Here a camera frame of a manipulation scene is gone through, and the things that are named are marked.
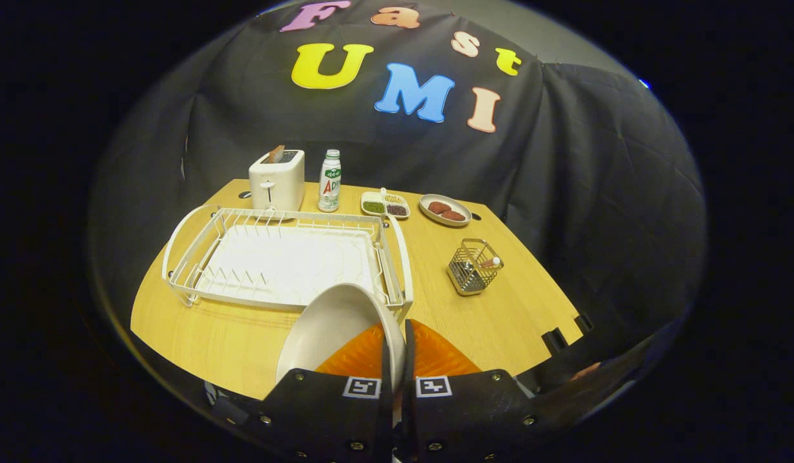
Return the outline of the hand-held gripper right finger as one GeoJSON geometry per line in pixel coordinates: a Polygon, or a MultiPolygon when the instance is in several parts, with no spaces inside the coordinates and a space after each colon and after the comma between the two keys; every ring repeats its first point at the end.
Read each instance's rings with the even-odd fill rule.
{"type": "Polygon", "coordinates": [[[515,462],[554,432],[543,398],[507,371],[418,374],[419,328],[406,320],[402,436],[409,461],[515,462]]]}

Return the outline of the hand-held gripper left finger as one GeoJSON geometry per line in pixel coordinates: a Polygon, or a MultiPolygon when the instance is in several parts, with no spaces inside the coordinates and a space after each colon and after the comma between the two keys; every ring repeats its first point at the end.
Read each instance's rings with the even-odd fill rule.
{"type": "Polygon", "coordinates": [[[233,399],[233,426],[284,462],[391,462],[393,398],[386,340],[380,377],[294,367],[264,401],[233,399]]]}

